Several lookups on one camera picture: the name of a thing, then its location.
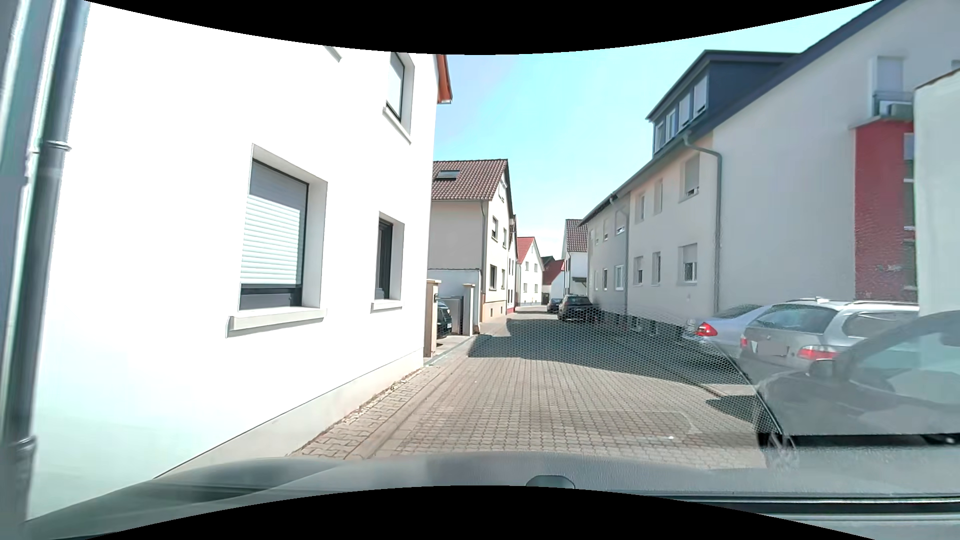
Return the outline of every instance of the parked car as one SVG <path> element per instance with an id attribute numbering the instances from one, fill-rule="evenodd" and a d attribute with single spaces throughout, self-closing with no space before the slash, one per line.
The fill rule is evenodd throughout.
<path id="1" fill-rule="evenodd" d="M 557 308 L 557 318 L 561 321 L 580 319 L 595 323 L 600 320 L 600 310 L 590 301 L 589 296 L 568 294 Z"/>
<path id="2" fill-rule="evenodd" d="M 747 325 L 770 306 L 743 304 L 731 307 L 681 334 L 681 344 L 711 356 L 740 356 L 740 336 Z"/>
<path id="3" fill-rule="evenodd" d="M 835 441 L 960 443 L 960 311 L 886 326 L 803 371 L 763 381 L 756 392 L 752 415 L 768 461 L 795 461 L 794 449 Z"/>
<path id="4" fill-rule="evenodd" d="M 824 298 L 774 304 L 740 337 L 737 365 L 753 384 L 778 373 L 805 372 L 856 343 L 917 318 L 917 304 L 832 301 Z"/>
<path id="5" fill-rule="evenodd" d="M 437 337 L 447 337 L 453 332 L 453 317 L 444 302 L 437 303 Z"/>

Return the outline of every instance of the car taillight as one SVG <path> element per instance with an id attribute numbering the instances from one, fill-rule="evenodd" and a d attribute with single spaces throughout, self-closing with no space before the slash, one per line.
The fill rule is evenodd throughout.
<path id="1" fill-rule="evenodd" d="M 711 337 L 717 334 L 717 330 L 711 325 L 704 323 L 697 327 L 697 331 L 694 333 L 696 335 L 702 335 L 703 337 Z"/>
<path id="2" fill-rule="evenodd" d="M 834 357 L 839 354 L 840 351 L 827 345 L 807 345 L 797 351 L 798 358 L 810 360 L 811 362 L 817 360 L 833 360 Z"/>

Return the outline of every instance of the brick paving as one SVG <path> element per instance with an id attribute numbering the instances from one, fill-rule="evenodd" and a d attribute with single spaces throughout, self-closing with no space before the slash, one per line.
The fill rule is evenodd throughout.
<path id="1" fill-rule="evenodd" d="M 299 453 L 356 457 L 354 449 L 397 416 L 372 455 L 526 450 L 764 466 L 746 421 L 752 391 L 729 366 L 629 332 L 560 322 L 537 308 L 503 322 Z M 441 382 L 418 396 L 440 373 Z M 415 397 L 419 403 L 397 415 Z"/>

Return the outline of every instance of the silver car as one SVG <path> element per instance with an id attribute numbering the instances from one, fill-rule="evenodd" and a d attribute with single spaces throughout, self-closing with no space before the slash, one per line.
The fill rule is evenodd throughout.
<path id="1" fill-rule="evenodd" d="M 913 321 L 916 304 L 832 301 L 823 298 L 775 304 L 744 329 L 737 365 L 752 383 L 802 371 L 849 347 Z"/>
<path id="2" fill-rule="evenodd" d="M 681 334 L 681 345 L 711 356 L 740 356 L 740 336 L 770 306 L 744 304 L 720 311 Z"/>

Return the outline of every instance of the red wall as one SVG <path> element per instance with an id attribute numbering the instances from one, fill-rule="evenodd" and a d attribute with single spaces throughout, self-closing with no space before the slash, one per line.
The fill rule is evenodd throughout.
<path id="1" fill-rule="evenodd" d="M 903 135 L 912 122 L 876 121 L 856 129 L 854 237 L 856 298 L 916 301 L 904 291 Z"/>

